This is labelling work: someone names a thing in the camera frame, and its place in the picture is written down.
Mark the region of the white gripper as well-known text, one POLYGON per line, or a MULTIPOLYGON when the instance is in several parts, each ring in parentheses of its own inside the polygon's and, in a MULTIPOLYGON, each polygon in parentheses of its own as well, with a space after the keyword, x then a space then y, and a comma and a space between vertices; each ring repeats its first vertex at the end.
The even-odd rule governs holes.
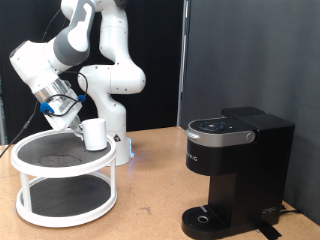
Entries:
POLYGON ((55 131, 60 132, 69 128, 76 134, 83 131, 78 116, 81 108, 80 102, 68 98, 58 98, 45 104, 45 118, 55 131))

